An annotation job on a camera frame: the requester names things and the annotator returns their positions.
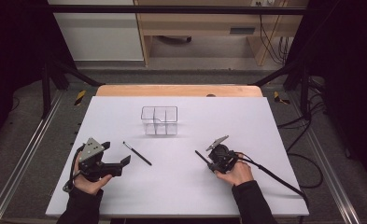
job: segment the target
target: wooden furniture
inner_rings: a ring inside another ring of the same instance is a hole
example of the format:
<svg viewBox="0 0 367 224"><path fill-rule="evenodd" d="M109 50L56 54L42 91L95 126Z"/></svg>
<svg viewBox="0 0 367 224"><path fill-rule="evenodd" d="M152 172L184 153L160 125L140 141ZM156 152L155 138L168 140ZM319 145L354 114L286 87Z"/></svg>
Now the wooden furniture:
<svg viewBox="0 0 367 224"><path fill-rule="evenodd" d="M257 86L206 85L105 85L97 96L243 96L262 97Z"/></svg>
<svg viewBox="0 0 367 224"><path fill-rule="evenodd" d="M137 6L230 6L255 7L254 0L134 0ZM308 0L275 0L264 2L266 7L306 7ZM270 39L276 36L293 37L302 16L264 15L263 33L259 15L191 15L191 14L136 14L142 41L145 64L148 65L152 37L155 35L246 35L257 65L263 65L269 47L265 34Z"/></svg>

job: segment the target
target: aluminum rail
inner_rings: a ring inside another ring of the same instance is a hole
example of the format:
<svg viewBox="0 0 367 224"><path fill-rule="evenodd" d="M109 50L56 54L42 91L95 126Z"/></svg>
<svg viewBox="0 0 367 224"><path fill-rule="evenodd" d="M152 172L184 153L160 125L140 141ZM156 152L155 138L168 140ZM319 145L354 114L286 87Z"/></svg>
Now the aluminum rail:
<svg viewBox="0 0 367 224"><path fill-rule="evenodd" d="M3 188L2 192L0 193L0 220L2 218L2 215L5 213L7 206L13 197L16 189L18 188L18 185L20 184L23 175L25 174L26 169L28 168L33 156L35 155L35 152L46 132L46 130L49 127L50 122L52 121L55 112L58 109L58 106L60 102L62 101L62 98L64 96L63 91L57 91L54 99L53 99L53 107L49 114L40 121L40 123L37 126L37 129L32 136L31 140L29 141L29 144L27 145L26 149L23 151L23 154L16 165L14 171L11 173L7 183L5 184L5 187Z"/></svg>
<svg viewBox="0 0 367 224"><path fill-rule="evenodd" d="M29 11L54 13L162 13L162 14L243 14L315 15L321 9L306 7L205 7L205 6L102 6L102 5L28 5Z"/></svg>
<svg viewBox="0 0 367 224"><path fill-rule="evenodd" d="M292 99L292 104L297 114L300 116L301 111L300 107L298 106L299 99L297 94L289 93L289 98ZM334 201L337 204L338 210L340 211L341 216L344 219L344 222L346 224L360 224L360 219L355 211L354 206L349 200L343 185L338 179L337 174L334 172L334 169L332 168L332 165L329 162L328 157L326 156L323 150L323 147L319 143L317 136L315 135L315 132L311 127L309 127L306 136L308 144L311 146L314 156L317 160L318 166L320 167L322 173L325 176L326 183L328 184L332 197L334 198Z"/></svg>

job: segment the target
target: clear plastic container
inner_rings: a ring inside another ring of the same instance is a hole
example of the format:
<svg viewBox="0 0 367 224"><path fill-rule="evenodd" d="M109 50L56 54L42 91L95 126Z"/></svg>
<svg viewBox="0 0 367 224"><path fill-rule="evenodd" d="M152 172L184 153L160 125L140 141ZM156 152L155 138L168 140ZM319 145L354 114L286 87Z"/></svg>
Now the clear plastic container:
<svg viewBox="0 0 367 224"><path fill-rule="evenodd" d="M141 119L145 134L177 134L176 106L143 106Z"/></svg>

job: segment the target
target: gray floor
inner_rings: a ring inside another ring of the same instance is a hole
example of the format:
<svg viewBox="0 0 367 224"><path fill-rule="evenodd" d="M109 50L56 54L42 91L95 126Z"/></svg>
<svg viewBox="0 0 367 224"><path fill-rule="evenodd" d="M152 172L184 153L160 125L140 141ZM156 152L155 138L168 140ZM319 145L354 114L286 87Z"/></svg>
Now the gray floor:
<svg viewBox="0 0 367 224"><path fill-rule="evenodd" d="M106 83L247 84L270 74L279 67L270 62L262 68L255 66L252 55L242 50L248 47L244 40L243 38L198 37L187 44L181 40L156 39L149 67L137 63L126 63L119 66L119 69L115 64L110 64L107 69L99 70L99 64L92 63L89 66L87 63L83 64L82 71ZM69 151L72 149L71 145L76 139L91 96L96 93L96 88L76 78L70 76L68 78L71 81L68 91L52 90L53 95L61 94L62 100L47 131L41 137L40 144L30 159L18 187L9 199L7 207L1 211L4 223L55 222L53 218L45 216L50 200L49 195L55 188ZM275 91L279 92L282 99L289 99L293 103L297 101L298 92L284 92L280 87L282 81L283 77L262 88L264 96L269 99L277 124L299 116L295 104L285 105L274 101ZM81 90L86 90L87 93L80 105L74 105ZM42 101L39 82L16 91L15 97L16 104L18 100L20 103L10 112L0 131L0 193L41 121ZM314 98L314 104L320 100L319 97ZM331 163L335 176L341 182L360 223L367 223L367 174L362 165L358 161L346 158L344 146L330 118L322 111L313 116L310 130L317 137L327 161ZM280 134L284 145L289 147L302 131L303 127L281 129ZM311 139L313 138L310 134L305 134L291 152L305 155L316 161ZM317 183L319 176L314 166L294 157L290 157L290 162L300 184ZM304 191L310 202L310 216L305 218L304 223L349 223L343 219L328 182L323 182L319 188ZM279 218L278 221L298 223L297 218Z"/></svg>

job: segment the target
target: white wall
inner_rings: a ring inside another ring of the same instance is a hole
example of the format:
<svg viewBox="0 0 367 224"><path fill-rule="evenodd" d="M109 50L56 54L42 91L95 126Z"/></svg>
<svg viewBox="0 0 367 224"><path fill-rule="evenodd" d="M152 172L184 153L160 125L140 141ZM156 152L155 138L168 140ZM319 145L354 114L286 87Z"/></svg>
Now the white wall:
<svg viewBox="0 0 367 224"><path fill-rule="evenodd" d="M132 0L49 0L52 5L133 5ZM135 14L55 13L75 61L143 61Z"/></svg>

